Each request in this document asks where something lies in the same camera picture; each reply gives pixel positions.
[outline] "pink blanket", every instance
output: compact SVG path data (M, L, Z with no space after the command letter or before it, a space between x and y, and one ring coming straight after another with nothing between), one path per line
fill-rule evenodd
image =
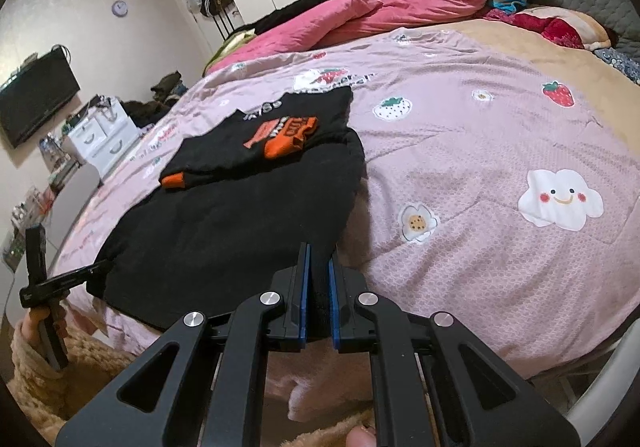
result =
M256 37L212 66L207 75L242 61L278 53L306 52L401 26L460 20L475 14L486 0L330 0Z

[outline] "flat screen tv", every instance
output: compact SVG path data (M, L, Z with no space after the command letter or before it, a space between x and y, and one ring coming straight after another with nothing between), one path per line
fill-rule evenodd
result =
M27 141L80 87L60 47L0 86L0 126L14 148Z

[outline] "silver bolt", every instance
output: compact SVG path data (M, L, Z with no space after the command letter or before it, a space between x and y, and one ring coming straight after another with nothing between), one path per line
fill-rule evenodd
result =
M448 328L453 324L453 316L447 312L438 312L433 316L433 322L443 328Z
M358 296L358 301L364 306L373 306L378 302L378 296L371 292L363 292Z
M204 322L204 315L200 312L191 312L184 316L182 321L189 327L200 326Z
M280 301L280 294L277 292L265 292L260 296L260 302L267 306L277 304Z

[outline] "person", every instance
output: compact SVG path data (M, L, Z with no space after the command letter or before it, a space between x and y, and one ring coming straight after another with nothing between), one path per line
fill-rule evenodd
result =
M67 348L69 365L55 371L44 358L38 323L49 316L46 306L31 308L20 321L11 344L14 377L7 383L14 400L53 445L60 428L82 406L135 359L67 325L60 307L54 327ZM371 410L350 416L328 429L305 433L282 447L375 447Z

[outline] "triangular cutout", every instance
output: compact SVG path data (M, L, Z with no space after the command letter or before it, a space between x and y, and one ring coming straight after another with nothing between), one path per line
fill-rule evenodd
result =
M168 344L120 389L118 399L144 413L151 413L158 404L166 377L169 376L179 350L176 343Z
M485 411L495 409L516 397L515 390L467 345L460 345L460 356Z

